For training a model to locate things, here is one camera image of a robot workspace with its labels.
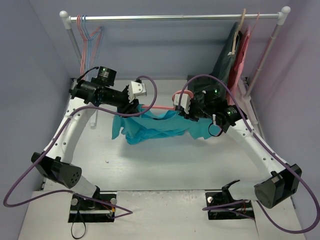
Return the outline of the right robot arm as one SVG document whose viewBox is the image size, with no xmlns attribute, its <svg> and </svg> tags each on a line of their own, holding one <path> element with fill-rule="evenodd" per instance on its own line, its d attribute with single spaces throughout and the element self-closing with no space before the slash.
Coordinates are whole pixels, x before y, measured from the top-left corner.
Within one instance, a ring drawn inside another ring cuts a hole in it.
<svg viewBox="0 0 320 240">
<path fill-rule="evenodd" d="M 257 201 L 271 209 L 297 191 L 301 168 L 277 157 L 256 133 L 245 113 L 235 104 L 229 105 L 217 88 L 192 94 L 176 93 L 173 104 L 185 119 L 196 122 L 209 119 L 243 148 L 259 170 L 261 180 L 257 182 L 234 180 L 222 187 L 222 195 L 229 203 Z"/>
</svg>

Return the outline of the pink plastic hanger front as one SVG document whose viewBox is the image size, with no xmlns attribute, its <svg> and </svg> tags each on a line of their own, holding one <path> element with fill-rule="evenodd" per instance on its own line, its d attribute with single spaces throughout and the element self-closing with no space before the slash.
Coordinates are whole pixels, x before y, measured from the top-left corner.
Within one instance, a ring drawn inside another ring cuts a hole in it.
<svg viewBox="0 0 320 240">
<path fill-rule="evenodd" d="M 179 90 L 177 92 L 175 92 L 172 95 L 172 101 L 174 102 L 176 99 L 176 96 L 178 96 L 182 91 Z M 191 99 L 194 97 L 194 94 L 190 91 L 190 90 L 185 90 L 184 94 L 187 94 Z M 142 105 L 141 108 L 142 109 L 147 109 L 149 107 L 149 105 Z M 161 106 L 161 105 L 153 105 L 152 109 L 158 109 L 158 110 L 167 110 L 167 111 L 174 111 L 175 110 L 175 106 Z"/>
</svg>

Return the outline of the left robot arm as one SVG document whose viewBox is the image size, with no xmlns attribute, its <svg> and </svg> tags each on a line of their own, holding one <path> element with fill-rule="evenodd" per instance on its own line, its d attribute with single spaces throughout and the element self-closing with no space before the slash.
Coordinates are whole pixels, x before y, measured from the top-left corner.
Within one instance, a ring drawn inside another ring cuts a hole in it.
<svg viewBox="0 0 320 240">
<path fill-rule="evenodd" d="M 83 77 L 70 89 L 64 120 L 50 143 L 43 151 L 42 160 L 36 169 L 45 178 L 59 183 L 74 193 L 99 199 L 100 188 L 89 182 L 82 169 L 72 164 L 74 151 L 82 132 L 99 105 L 116 107 L 121 114 L 137 113 L 137 96 L 146 93 L 145 84 L 137 79 L 124 90 L 113 89 L 116 71 L 100 66 L 98 74 L 90 81 Z"/>
</svg>

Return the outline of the teal t shirt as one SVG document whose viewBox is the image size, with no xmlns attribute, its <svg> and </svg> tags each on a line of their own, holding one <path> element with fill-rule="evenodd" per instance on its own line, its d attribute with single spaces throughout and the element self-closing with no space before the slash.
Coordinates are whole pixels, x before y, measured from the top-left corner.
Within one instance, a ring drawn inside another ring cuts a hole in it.
<svg viewBox="0 0 320 240">
<path fill-rule="evenodd" d="M 189 133 L 195 140 L 199 138 L 207 140 L 218 137 L 222 134 L 222 130 L 208 118 L 192 121 L 183 118 L 174 110 L 168 110 L 162 114 L 153 114 L 148 111 L 134 117 L 115 115 L 111 139 L 124 135 L 128 144 L 136 145 L 146 140 L 177 137 L 185 133 Z"/>
</svg>

